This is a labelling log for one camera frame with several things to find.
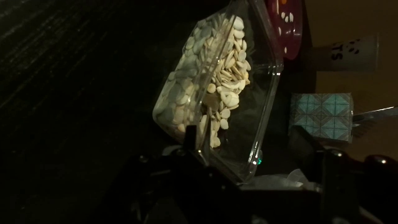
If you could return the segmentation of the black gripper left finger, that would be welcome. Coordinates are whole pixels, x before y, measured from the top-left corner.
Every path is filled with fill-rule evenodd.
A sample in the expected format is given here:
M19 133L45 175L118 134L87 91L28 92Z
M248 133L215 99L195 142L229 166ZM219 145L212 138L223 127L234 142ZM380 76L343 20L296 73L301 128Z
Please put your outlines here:
M183 149L187 155L195 159L198 163L207 164L207 159L204 157L203 150L203 139L199 128L195 124L189 124L185 128Z

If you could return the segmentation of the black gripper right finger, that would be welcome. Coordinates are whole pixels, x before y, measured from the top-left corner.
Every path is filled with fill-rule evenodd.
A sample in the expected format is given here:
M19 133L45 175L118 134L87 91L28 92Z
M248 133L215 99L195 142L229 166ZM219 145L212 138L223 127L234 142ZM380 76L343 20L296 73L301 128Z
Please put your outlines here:
M300 166L321 165L326 149L301 125L294 125L290 130L289 152Z

